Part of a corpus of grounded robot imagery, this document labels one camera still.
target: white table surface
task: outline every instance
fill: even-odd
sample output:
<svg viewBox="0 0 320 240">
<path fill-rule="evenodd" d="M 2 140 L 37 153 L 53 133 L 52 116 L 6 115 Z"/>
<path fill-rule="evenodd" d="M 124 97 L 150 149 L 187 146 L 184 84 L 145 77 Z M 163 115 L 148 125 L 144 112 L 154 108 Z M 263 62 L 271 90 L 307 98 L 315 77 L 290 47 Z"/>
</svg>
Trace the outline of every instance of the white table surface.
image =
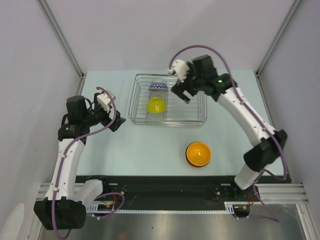
<svg viewBox="0 0 320 240">
<path fill-rule="evenodd" d="M 135 125 L 128 117 L 135 75 L 166 74 L 165 71 L 89 71 L 82 95 L 93 99 L 96 87 L 116 96 L 116 107 L 126 122 L 116 131 L 109 129 L 88 137 L 79 161 L 77 175 L 109 176 L 224 176 L 237 175 L 244 164 L 243 155 L 252 148 L 241 127 L 211 97 L 207 98 L 207 121 L 201 128 Z M 268 121 L 253 70 L 232 71 L 244 96 Z M 101 124 L 91 128 L 98 130 Z M 206 143 L 212 152 L 208 165 L 195 168 L 185 157 L 192 142 Z M 280 159 L 270 167 L 283 174 Z"/>
</svg>

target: wire dish rack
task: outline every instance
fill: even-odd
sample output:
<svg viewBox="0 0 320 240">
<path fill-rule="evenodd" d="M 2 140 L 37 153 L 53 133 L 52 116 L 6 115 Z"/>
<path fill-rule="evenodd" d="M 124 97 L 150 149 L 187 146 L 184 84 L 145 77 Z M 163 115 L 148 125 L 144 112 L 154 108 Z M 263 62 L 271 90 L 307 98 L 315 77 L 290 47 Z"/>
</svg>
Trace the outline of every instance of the wire dish rack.
<svg viewBox="0 0 320 240">
<path fill-rule="evenodd" d="M 134 124 L 162 125 L 172 127 L 200 128 L 207 120 L 207 96 L 198 92 L 192 97 L 187 92 L 191 101 L 186 104 L 182 99 L 171 92 L 178 77 L 162 74 L 137 74 L 134 79 L 128 116 Z M 149 91 L 153 81 L 166 81 L 168 92 Z M 148 100 L 161 97 L 165 100 L 166 111 L 162 113 L 147 112 Z"/>
</svg>

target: patterned bowl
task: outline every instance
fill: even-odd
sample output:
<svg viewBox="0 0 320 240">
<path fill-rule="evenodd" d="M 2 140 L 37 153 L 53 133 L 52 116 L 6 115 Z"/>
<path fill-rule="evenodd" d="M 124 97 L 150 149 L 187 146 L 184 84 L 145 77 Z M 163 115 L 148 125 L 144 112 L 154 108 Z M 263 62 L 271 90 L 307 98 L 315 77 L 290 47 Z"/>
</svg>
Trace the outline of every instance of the patterned bowl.
<svg viewBox="0 0 320 240">
<path fill-rule="evenodd" d="M 167 82 L 165 80 L 153 80 L 149 86 L 151 92 L 168 92 Z"/>
</svg>

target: wall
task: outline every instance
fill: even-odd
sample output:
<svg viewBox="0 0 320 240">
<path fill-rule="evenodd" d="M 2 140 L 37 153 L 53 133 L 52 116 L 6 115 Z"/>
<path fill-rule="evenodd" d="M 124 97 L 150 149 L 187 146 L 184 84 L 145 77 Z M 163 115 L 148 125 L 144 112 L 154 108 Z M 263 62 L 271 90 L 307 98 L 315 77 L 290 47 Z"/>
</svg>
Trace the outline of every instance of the wall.
<svg viewBox="0 0 320 240">
<path fill-rule="evenodd" d="M 261 80 L 277 127 L 288 132 L 285 147 L 295 182 L 303 182 L 320 223 L 320 1 L 297 12 Z"/>
<path fill-rule="evenodd" d="M 66 98 L 79 78 L 36 0 L 1 1 L 0 33 L 0 232 L 24 204 L 20 240 L 53 172 Z"/>
<path fill-rule="evenodd" d="M 216 48 L 233 69 L 257 69 L 293 2 L 47 1 L 85 72 L 163 70 L 174 53 L 193 44 Z"/>
</svg>

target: reflective floor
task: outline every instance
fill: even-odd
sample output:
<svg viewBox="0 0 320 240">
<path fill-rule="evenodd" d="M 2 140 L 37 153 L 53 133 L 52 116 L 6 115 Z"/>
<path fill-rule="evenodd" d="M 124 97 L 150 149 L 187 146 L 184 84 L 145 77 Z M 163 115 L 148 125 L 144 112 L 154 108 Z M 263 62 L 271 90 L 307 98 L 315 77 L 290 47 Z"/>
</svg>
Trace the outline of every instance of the reflective floor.
<svg viewBox="0 0 320 240">
<path fill-rule="evenodd" d="M 239 220 L 223 214 L 115 214 L 107 219 L 91 217 L 73 230 L 69 240 L 305 240 L 295 205 L 271 207 L 281 223 L 265 219 Z M 265 215 L 255 205 L 252 215 Z M 43 231 L 40 240 L 55 240 Z"/>
</svg>

